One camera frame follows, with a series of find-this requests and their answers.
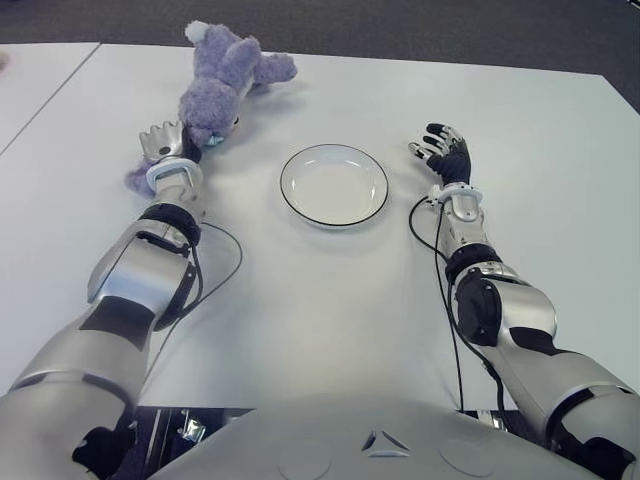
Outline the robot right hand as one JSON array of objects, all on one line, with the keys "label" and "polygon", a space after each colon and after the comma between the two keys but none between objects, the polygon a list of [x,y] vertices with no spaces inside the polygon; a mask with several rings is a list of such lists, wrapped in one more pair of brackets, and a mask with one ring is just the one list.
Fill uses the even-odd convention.
[{"label": "robot right hand", "polygon": [[410,142],[409,151],[422,160],[444,186],[470,183],[471,157],[465,139],[451,126],[429,123],[421,142]]}]

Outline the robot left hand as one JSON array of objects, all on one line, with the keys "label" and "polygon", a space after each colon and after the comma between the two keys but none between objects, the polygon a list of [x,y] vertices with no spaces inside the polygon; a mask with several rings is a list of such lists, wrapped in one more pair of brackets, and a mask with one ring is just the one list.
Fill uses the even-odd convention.
[{"label": "robot left hand", "polygon": [[143,158],[151,165],[168,158],[184,158],[199,163],[200,148],[191,140],[181,121],[164,121],[151,125],[148,131],[139,134]]}]

